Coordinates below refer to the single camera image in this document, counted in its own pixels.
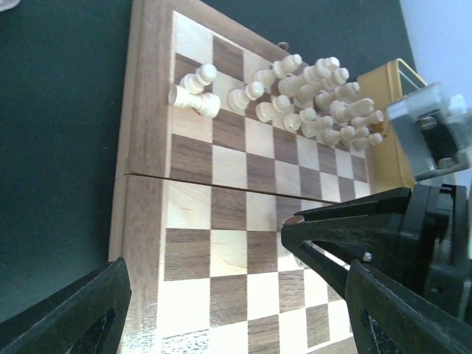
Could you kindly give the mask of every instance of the wooden chessboard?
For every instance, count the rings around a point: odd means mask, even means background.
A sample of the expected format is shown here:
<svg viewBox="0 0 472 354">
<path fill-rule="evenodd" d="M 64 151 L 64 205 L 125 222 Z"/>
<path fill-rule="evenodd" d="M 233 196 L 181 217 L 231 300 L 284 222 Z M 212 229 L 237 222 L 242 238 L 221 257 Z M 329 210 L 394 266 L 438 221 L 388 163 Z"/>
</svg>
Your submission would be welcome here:
<svg viewBox="0 0 472 354">
<path fill-rule="evenodd" d="M 121 353 L 356 353 L 344 300 L 279 239 L 296 211 L 371 193 L 369 151 L 328 147 L 227 94 L 288 53 L 196 0 L 135 0 L 109 258 L 133 296 Z M 169 107 L 172 83 L 214 63 L 222 102 Z"/>
</svg>

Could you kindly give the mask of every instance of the white wall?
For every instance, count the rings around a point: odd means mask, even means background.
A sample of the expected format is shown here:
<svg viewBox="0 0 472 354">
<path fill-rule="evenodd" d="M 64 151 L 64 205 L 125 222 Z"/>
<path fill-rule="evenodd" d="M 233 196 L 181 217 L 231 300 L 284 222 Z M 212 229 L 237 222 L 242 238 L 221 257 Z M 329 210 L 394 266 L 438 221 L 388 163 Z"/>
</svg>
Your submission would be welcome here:
<svg viewBox="0 0 472 354">
<path fill-rule="evenodd" d="M 472 106 L 472 0 L 400 0 L 417 72 Z M 469 187 L 472 170 L 457 173 Z"/>
</svg>

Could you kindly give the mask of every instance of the dark green table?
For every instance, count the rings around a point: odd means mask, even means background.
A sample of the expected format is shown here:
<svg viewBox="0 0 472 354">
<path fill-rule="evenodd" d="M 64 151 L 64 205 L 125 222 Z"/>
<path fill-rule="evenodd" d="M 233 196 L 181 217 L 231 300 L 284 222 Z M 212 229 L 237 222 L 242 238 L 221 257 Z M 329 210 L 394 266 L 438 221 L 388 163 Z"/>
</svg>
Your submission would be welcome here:
<svg viewBox="0 0 472 354">
<path fill-rule="evenodd" d="M 398 0 L 206 2 L 353 77 L 413 64 Z M 0 13 L 0 321 L 106 262 L 131 0 Z"/>
</svg>

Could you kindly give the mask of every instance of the screw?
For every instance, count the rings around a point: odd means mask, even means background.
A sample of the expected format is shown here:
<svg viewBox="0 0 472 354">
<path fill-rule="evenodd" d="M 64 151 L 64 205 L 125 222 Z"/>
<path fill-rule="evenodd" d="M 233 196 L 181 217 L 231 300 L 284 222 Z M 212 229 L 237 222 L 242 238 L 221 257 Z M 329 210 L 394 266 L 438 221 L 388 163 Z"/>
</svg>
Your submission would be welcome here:
<svg viewBox="0 0 472 354">
<path fill-rule="evenodd" d="M 364 256 L 362 256 L 362 260 L 364 262 L 372 262 L 372 253 L 370 252 L 364 253 Z"/>
<path fill-rule="evenodd" d="M 424 117 L 418 121 L 422 131 L 429 131 L 437 125 L 436 119 L 433 117 Z"/>
</svg>

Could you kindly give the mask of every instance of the white chess piece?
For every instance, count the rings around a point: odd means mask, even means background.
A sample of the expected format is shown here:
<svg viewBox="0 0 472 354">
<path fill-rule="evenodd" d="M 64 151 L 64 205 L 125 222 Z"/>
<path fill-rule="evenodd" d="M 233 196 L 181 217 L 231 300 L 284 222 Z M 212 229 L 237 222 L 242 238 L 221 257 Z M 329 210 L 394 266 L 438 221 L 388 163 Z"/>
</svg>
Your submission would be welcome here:
<svg viewBox="0 0 472 354">
<path fill-rule="evenodd" d="M 367 127 L 368 125 L 377 124 L 384 121 L 384 114 L 381 111 L 375 111 L 368 117 L 355 117 L 351 120 L 354 128 Z"/>
<path fill-rule="evenodd" d="M 335 87 L 333 92 L 322 93 L 315 97 L 316 107 L 327 110 L 330 104 L 335 100 L 354 102 L 359 99 L 358 93 L 361 86 L 358 83 L 345 83 L 342 86 Z"/>
<path fill-rule="evenodd" d="M 336 145 L 341 139 L 350 139 L 353 136 L 355 136 L 353 127 L 344 127 L 340 131 L 325 131 L 323 133 L 324 143 L 328 146 Z"/>
<path fill-rule="evenodd" d="M 191 94 L 201 94 L 205 86 L 208 86 L 216 78 L 216 68 L 213 64 L 207 63 L 200 66 L 195 74 L 187 74 L 180 80 L 180 86 L 188 90 Z"/>
<path fill-rule="evenodd" d="M 366 150 L 369 147 L 369 145 L 380 144 L 383 140 L 384 139 L 382 138 L 382 135 L 380 135 L 379 133 L 374 133 L 365 138 L 354 139 L 353 147 L 357 151 L 362 151 L 362 150 Z"/>
<path fill-rule="evenodd" d="M 220 110 L 220 97 L 206 92 L 204 94 L 191 94 L 185 88 L 173 85 L 169 91 L 169 104 L 175 107 L 191 107 L 203 117 L 213 119 Z"/>
<path fill-rule="evenodd" d="M 279 92 L 287 97 L 295 96 L 300 88 L 307 83 L 314 85 L 331 75 L 339 67 L 335 57 L 318 59 L 315 65 L 303 69 L 299 76 L 287 77 L 279 82 Z"/>
<path fill-rule="evenodd" d="M 317 117 L 310 122 L 302 123 L 302 133 L 307 138 L 312 138 L 322 131 L 331 129 L 333 127 L 333 118 L 330 116 Z"/>
<path fill-rule="evenodd" d="M 301 103 L 315 98 L 321 90 L 332 90 L 337 86 L 343 85 L 349 79 L 349 71 L 346 68 L 337 68 L 331 75 L 314 84 L 307 84 L 301 87 L 296 94 L 296 98 Z"/>
<path fill-rule="evenodd" d="M 284 95 L 275 97 L 271 103 L 261 102 L 256 105 L 257 118 L 264 123 L 270 122 L 275 115 L 289 109 L 290 105 L 290 100 Z"/>
<path fill-rule="evenodd" d="M 354 139 L 366 138 L 369 136 L 369 134 L 370 134 L 369 128 L 366 128 L 366 127 L 358 128 L 355 130 L 355 135 L 353 137 L 350 137 L 348 139 L 341 139 L 341 142 L 344 145 L 349 145 L 349 143 L 353 141 Z"/>
<path fill-rule="evenodd" d="M 269 88 L 277 78 L 283 79 L 297 70 L 302 65 L 303 60 L 299 54 L 289 55 L 282 60 L 275 61 L 272 69 L 260 70 L 252 77 L 255 81 L 261 82 L 264 87 Z"/>
<path fill-rule="evenodd" d="M 371 114 L 374 111 L 374 100 L 363 98 L 349 105 L 341 101 L 334 101 L 330 105 L 330 111 L 335 121 L 339 123 L 349 122 L 353 118 Z"/>
<path fill-rule="evenodd" d="M 229 92 L 228 105 L 235 111 L 245 111 L 251 101 L 254 101 L 264 94 L 264 85 L 259 81 L 254 81 L 246 85 L 244 89 L 238 88 Z"/>
</svg>

